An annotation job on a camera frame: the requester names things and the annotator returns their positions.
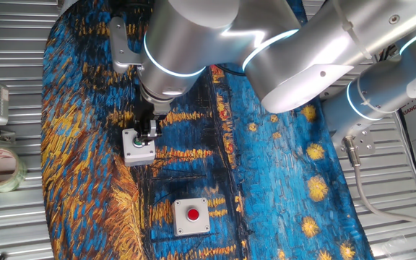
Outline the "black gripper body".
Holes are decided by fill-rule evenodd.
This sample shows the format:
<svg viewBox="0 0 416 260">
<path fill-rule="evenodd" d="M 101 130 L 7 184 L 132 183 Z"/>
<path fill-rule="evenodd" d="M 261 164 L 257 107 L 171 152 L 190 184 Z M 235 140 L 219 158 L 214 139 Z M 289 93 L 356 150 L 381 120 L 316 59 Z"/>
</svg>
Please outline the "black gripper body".
<svg viewBox="0 0 416 260">
<path fill-rule="evenodd" d="M 165 111 L 146 100 L 138 99 L 135 102 L 135 121 L 163 120 Z"/>
</svg>

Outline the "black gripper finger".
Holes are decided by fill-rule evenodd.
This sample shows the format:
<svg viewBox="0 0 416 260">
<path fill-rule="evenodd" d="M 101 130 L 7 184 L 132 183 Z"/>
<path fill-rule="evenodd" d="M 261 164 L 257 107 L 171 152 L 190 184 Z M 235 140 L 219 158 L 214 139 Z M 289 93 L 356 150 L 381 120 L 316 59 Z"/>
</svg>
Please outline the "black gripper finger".
<svg viewBox="0 0 416 260">
<path fill-rule="evenodd" d="M 151 120 L 149 123 L 149 138 L 151 140 L 158 139 L 162 136 L 160 122 L 158 120 Z"/>
<path fill-rule="evenodd" d="M 136 137 L 134 138 L 135 144 L 149 144 L 149 121 L 136 121 L 134 124 L 134 130 L 136 131 Z"/>
</svg>

